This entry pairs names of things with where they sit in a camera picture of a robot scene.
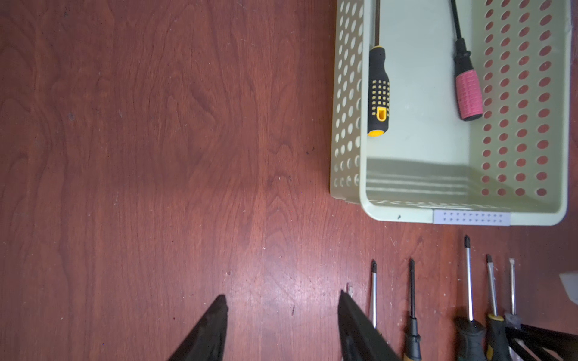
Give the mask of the small black yellow screwdriver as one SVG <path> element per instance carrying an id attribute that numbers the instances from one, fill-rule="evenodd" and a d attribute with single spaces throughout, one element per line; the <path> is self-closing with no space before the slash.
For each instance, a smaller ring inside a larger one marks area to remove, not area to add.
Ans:
<path id="1" fill-rule="evenodd" d="M 510 346 L 507 340 L 505 319 L 499 315 L 498 299 L 495 285 L 495 270 L 492 256 L 486 255 L 489 276 L 491 311 L 487 314 L 486 358 L 490 361 L 512 361 Z"/>

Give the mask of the pink handle screwdriver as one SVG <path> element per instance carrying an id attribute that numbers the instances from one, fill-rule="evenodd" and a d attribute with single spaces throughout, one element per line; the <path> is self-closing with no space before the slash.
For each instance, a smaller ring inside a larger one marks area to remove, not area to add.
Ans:
<path id="1" fill-rule="evenodd" d="M 471 52 L 467 49 L 461 34 L 456 0 L 451 0 L 453 24 L 455 27 L 455 92 L 458 112 L 463 121 L 480 119 L 483 116 L 483 95 L 480 81 L 471 62 Z"/>

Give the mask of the light green perforated bin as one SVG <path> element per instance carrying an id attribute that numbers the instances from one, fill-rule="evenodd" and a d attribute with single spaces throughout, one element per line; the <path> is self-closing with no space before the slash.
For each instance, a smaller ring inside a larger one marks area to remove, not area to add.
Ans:
<path id="1" fill-rule="evenodd" d="M 375 1 L 339 1 L 330 192 L 378 221 L 553 226 L 567 213 L 571 1 L 456 1 L 483 95 L 463 121 L 450 1 L 380 1 L 388 131 L 367 133 Z"/>

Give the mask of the clear handle screwdriver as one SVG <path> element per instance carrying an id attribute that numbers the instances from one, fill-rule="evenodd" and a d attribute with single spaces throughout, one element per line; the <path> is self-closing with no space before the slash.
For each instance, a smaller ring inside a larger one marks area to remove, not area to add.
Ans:
<path id="1" fill-rule="evenodd" d="M 510 312 L 505 313 L 507 326 L 517 330 L 521 329 L 522 321 L 517 314 L 517 299 L 516 299 L 516 261 L 514 258 L 509 259 L 510 262 Z"/>

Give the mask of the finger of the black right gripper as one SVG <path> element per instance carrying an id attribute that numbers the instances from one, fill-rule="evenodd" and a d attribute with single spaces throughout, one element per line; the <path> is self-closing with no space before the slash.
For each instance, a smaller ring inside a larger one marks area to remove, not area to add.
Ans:
<path id="1" fill-rule="evenodd" d="M 506 336 L 521 360 L 577 360 L 577 335 L 522 324 L 508 326 Z"/>

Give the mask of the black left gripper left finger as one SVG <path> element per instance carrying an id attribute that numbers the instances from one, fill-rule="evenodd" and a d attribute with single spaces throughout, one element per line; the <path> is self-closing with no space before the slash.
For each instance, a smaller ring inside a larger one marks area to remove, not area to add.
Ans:
<path id="1" fill-rule="evenodd" d="M 222 361 L 228 310 L 226 296 L 217 296 L 169 360 Z"/>

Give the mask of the black yellow dotted screwdriver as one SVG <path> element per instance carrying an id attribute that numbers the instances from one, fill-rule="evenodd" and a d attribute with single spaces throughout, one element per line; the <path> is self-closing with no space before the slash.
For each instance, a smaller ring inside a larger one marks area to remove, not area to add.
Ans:
<path id="1" fill-rule="evenodd" d="M 380 1 L 375 1 L 374 46 L 369 58 L 369 108 L 367 133 L 376 138 L 389 128 L 390 81 L 385 71 L 386 53 L 380 45 Z"/>

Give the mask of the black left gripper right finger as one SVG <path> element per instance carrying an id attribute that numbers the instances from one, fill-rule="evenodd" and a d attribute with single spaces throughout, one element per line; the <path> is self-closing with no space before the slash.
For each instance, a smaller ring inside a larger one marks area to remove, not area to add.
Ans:
<path id="1" fill-rule="evenodd" d="M 343 290 L 338 303 L 338 325 L 344 361 L 400 359 L 357 303 Z"/>

